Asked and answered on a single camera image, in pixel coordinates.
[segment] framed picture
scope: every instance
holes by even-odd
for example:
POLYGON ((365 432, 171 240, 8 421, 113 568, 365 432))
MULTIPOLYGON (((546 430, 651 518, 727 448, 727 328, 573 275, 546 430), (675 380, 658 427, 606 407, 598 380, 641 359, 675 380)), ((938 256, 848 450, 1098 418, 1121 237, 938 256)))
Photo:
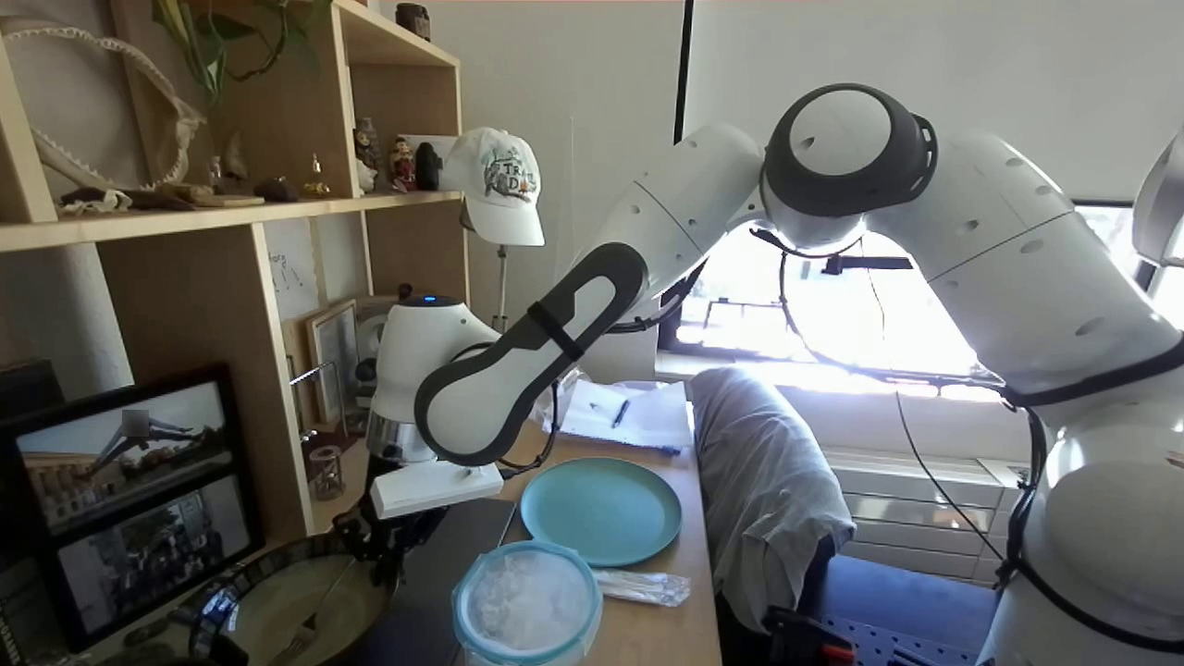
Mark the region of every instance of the framed picture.
POLYGON ((351 354, 356 354, 356 299, 339 299, 303 323, 305 364, 313 376, 313 418, 319 427, 339 427, 351 407, 351 354))
POLYGON ((238 444, 213 376, 108 412, 57 412, 13 432, 51 537, 225 471, 238 444))
POLYGON ((240 484, 213 478, 54 553, 72 632, 97 637, 252 553, 240 484))
POLYGON ((263 545, 225 367, 3 421, 0 444, 69 649, 263 545))

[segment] white cap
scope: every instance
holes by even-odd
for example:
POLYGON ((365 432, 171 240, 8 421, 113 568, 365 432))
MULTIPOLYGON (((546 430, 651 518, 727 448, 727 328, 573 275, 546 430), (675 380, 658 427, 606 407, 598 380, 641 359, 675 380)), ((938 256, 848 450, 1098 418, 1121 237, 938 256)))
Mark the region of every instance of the white cap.
POLYGON ((441 184, 467 198, 468 226, 488 246, 545 246, 540 182, 532 148, 493 127, 463 132, 441 169, 441 184))

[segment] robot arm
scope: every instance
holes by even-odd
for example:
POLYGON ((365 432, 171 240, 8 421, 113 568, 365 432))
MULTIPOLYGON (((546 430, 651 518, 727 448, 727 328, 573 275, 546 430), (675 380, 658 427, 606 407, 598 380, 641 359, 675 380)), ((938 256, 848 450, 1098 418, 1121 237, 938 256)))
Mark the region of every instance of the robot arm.
POLYGON ((735 130, 664 148, 614 204, 596 247, 499 342, 432 369, 413 395, 423 439, 453 464, 499 458, 532 401, 631 305, 689 275, 753 214, 762 154, 735 130))
POLYGON ((1013 576, 984 658, 1181 658, 1181 335, 1110 268, 1039 167, 995 136, 938 136, 878 89, 804 95, 767 153, 731 130, 661 153, 611 210, 603 240, 530 314, 423 380, 426 444, 453 464, 499 458, 546 380, 746 220, 804 253, 858 230, 900 240, 981 364, 1050 432, 1017 533, 1045 587, 1080 615, 1013 576))
POLYGON ((532 401, 631 305, 700 268, 727 230, 753 220, 796 247, 839 247, 862 230, 862 210, 913 201, 932 167, 927 121, 871 89, 805 95, 770 153, 725 127, 693 132, 641 169, 598 246, 540 305, 488 349, 423 380, 423 439, 467 465, 499 458, 532 401))

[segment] gray cloth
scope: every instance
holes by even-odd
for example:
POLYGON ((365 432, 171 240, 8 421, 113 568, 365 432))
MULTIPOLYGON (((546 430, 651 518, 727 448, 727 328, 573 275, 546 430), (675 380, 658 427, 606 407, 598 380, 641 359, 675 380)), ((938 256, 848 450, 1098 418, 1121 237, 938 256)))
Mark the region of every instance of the gray cloth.
POLYGON ((799 603, 817 545, 848 545, 853 523, 811 427, 772 385, 705 369, 689 401, 712 587, 741 627, 767 632, 770 606, 799 603))

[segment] figurine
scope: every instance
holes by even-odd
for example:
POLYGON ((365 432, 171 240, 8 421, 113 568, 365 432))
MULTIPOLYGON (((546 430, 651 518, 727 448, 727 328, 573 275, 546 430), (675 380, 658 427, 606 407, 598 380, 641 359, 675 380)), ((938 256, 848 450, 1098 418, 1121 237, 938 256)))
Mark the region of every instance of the figurine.
POLYGON ((376 127, 372 120, 362 120, 356 127, 356 169, 358 169, 358 184, 362 191, 381 191, 388 190, 388 175, 381 167, 381 141, 376 141, 376 127))
POLYGON ((419 32, 423 40, 432 40, 432 20, 427 20, 427 8, 423 5, 398 5, 397 8, 397 21, 410 32, 419 32))
POLYGON ((310 182, 300 184, 303 198, 333 198, 330 182, 326 182, 326 163, 320 154, 310 154, 310 182))
POLYGON ((427 141, 423 141, 413 148, 413 190, 437 191, 441 190, 441 167, 444 167, 444 158, 437 154, 437 148, 427 141))
POLYGON ((407 141, 407 136, 397 136, 397 141, 393 141, 386 179, 388 179, 388 184, 393 184, 397 191, 410 191, 410 190, 413 190, 413 153, 410 153, 410 141, 407 141))

